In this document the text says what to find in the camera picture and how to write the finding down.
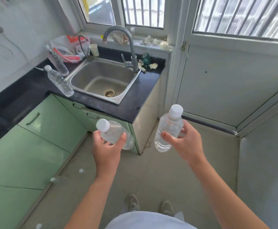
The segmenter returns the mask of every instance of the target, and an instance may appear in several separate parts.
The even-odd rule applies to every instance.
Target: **person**
[[[208,202],[222,229],[269,229],[228,187],[207,161],[198,131],[184,120],[181,130],[184,137],[172,137],[166,132],[161,136],[184,159],[200,181]],[[126,134],[114,145],[105,142],[99,131],[93,133],[93,157],[96,177],[83,200],[78,205],[65,229],[98,229],[107,196],[120,161]],[[129,211],[113,219],[106,229],[194,229],[183,221],[182,213],[173,214],[171,204],[164,201],[160,213],[140,211],[135,195],[127,196]]]

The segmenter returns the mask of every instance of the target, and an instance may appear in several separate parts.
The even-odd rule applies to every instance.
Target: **shoe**
[[[160,203],[159,213],[168,216],[174,216],[173,208],[169,201],[165,200]]]
[[[140,211],[139,201],[134,194],[128,194],[125,198],[125,202],[128,206],[128,212]]]

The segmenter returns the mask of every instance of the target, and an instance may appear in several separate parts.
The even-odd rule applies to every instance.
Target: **person's left arm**
[[[98,229],[105,203],[117,167],[121,149],[126,141],[126,134],[114,145],[104,143],[100,132],[93,133],[93,157],[96,164],[96,177],[88,192],[72,214],[65,229]]]

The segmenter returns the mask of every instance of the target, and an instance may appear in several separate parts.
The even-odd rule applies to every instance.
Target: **person's right arm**
[[[184,120],[181,133],[174,138],[163,132],[161,136],[169,142],[191,167],[207,194],[208,202],[223,229],[269,229],[229,188],[207,161],[202,139],[190,123]]]

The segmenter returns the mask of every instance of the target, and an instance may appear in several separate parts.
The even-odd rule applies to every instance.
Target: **sink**
[[[119,104],[140,72],[134,73],[121,62],[94,58],[83,61],[66,80],[74,90]]]

